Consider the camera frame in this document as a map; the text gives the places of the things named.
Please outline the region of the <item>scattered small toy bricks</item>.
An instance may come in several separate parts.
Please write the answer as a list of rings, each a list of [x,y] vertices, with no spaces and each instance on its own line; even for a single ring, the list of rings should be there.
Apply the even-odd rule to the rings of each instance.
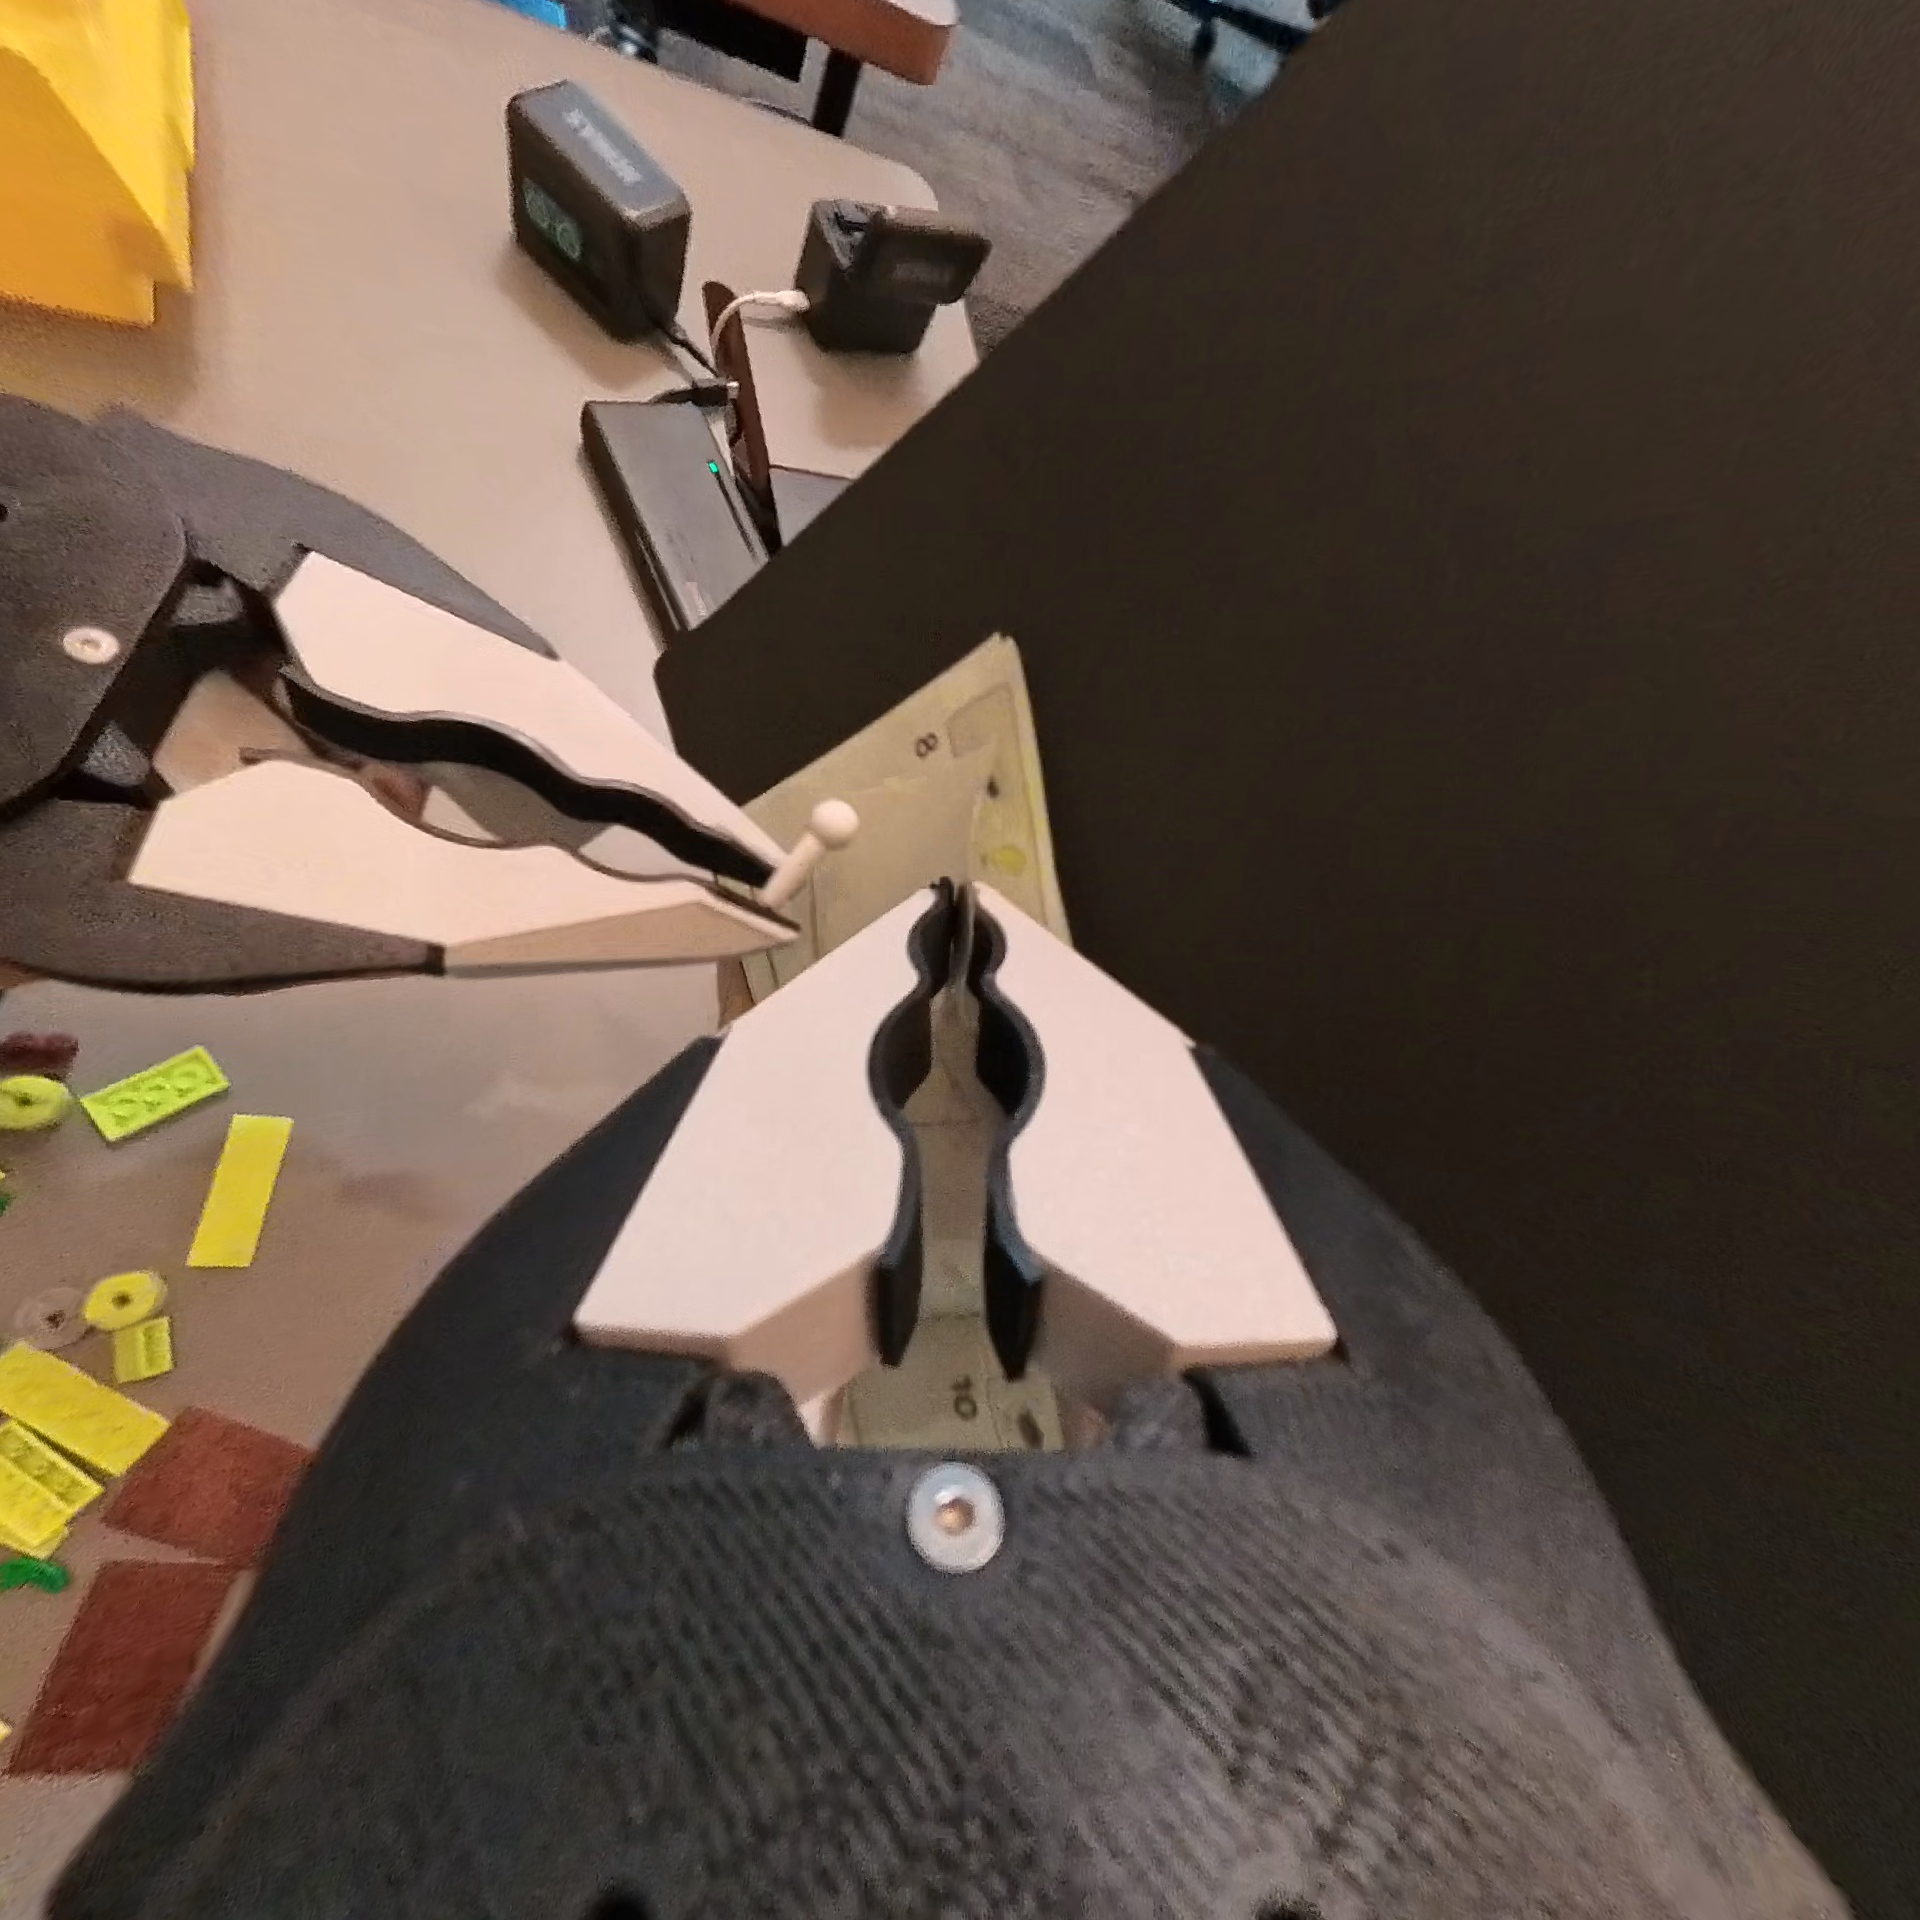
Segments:
[[[51,1134],[82,1113],[98,1140],[126,1144],[229,1092],[204,1048],[76,1096],[76,1048],[61,1033],[4,1037],[4,1140]],[[258,1255],[292,1142],[286,1116],[234,1116],[214,1157],[187,1265],[243,1271]],[[4,1585],[56,1588],[54,1562],[74,1524],[171,1431],[131,1396],[177,1368],[171,1285],[154,1267],[108,1273],[85,1290],[46,1287],[17,1312],[4,1347]]]

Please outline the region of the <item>green building instruction booklet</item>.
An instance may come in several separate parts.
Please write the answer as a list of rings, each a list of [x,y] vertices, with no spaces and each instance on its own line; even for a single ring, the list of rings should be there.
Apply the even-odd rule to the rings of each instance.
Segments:
[[[800,940],[727,962],[719,1012],[732,1022],[917,889],[985,881],[1057,936],[1069,919],[1055,866],[1038,727],[1018,648],[991,636],[800,771],[746,805],[778,842],[823,800],[862,825],[828,856],[789,916]],[[974,1046],[978,1012],[959,985],[934,1002],[927,1079],[907,1112],[924,1177],[922,1304],[898,1366],[879,1364],[807,1412],[826,1441],[866,1448],[1050,1451],[1064,1446],[1053,1388],[1010,1380],[986,1325],[986,1154],[997,1106]]]

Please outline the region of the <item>white-tipped wire page holder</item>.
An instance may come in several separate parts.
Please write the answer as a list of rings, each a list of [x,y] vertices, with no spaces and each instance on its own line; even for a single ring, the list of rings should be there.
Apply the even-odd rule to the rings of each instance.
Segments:
[[[857,808],[842,797],[819,801],[809,820],[782,851],[780,862],[759,889],[759,900],[769,909],[787,909],[815,879],[826,858],[845,851],[858,835],[861,818]]]

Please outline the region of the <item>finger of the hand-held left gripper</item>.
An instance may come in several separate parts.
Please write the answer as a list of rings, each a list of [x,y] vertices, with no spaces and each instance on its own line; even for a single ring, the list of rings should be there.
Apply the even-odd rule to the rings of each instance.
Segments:
[[[586,851],[623,830],[761,887],[780,843],[563,658],[322,554],[281,590],[282,685],[307,731],[444,776],[498,839]]]
[[[671,750],[536,754],[559,795],[506,780],[589,839],[621,824],[673,869],[627,873],[536,835],[460,837],[397,812],[363,777],[267,755],[125,810],[125,883],[142,907],[196,907],[206,953],[163,943],[187,983],[361,975],[643,970],[793,947],[763,886],[782,862],[719,787]]]

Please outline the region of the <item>adjacent office table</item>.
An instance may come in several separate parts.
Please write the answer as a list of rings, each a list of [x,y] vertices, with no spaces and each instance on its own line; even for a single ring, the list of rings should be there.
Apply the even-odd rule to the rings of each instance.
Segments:
[[[938,80],[956,1],[750,1],[750,11],[826,48],[810,125],[845,135],[868,68],[915,85]]]

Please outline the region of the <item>black box device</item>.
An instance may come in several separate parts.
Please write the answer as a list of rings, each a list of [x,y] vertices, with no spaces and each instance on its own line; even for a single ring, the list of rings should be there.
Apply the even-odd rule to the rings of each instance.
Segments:
[[[857,199],[810,205],[793,289],[828,353],[918,353],[938,310],[960,303],[995,243],[934,208]]]

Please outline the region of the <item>black power bank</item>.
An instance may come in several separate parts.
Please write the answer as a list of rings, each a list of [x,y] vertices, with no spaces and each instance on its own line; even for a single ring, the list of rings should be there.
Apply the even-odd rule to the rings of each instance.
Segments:
[[[580,433],[589,475],[667,637],[707,623],[769,564],[705,408],[595,397],[582,403]]]

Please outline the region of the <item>brown studded base plate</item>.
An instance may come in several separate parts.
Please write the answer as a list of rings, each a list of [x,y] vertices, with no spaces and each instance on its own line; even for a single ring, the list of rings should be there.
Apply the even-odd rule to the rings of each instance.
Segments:
[[[211,1563],[251,1569],[271,1548],[314,1449],[199,1403],[108,1496],[102,1521]]]
[[[131,1774],[178,1717],[255,1576],[248,1562],[116,1554],[61,1595],[7,1594],[4,1774]]]

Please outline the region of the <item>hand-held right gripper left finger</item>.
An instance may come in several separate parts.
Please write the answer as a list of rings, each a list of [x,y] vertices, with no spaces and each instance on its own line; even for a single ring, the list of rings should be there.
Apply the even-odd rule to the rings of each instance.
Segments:
[[[589,1344],[780,1380],[897,1368],[918,1325],[934,1056],[959,889],[924,886],[736,1017],[578,1307]]]

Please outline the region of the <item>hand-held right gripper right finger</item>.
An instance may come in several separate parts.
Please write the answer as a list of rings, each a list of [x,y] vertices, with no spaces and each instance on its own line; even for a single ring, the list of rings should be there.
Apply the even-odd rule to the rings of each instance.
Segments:
[[[1338,1333],[1199,1046],[982,883],[982,1309],[1010,1380],[1299,1364]]]

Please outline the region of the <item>black cube device green display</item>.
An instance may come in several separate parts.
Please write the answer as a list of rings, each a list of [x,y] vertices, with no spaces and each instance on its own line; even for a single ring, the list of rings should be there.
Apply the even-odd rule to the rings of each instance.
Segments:
[[[674,331],[692,238],[679,180],[578,82],[516,91],[503,122],[520,251],[608,338]]]

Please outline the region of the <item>black flat panel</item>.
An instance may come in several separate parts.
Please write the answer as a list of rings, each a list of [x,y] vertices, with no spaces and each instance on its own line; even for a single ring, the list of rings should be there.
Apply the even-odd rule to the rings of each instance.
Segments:
[[[1917,1915],[1919,8],[1347,3],[725,610],[750,800],[1017,637],[1076,940],[1521,1347]]]

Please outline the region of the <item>yellow storage bin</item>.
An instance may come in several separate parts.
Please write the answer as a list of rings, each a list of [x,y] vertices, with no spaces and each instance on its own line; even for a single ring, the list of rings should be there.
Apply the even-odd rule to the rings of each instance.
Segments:
[[[2,6],[2,296],[148,327],[194,284],[183,1]]]

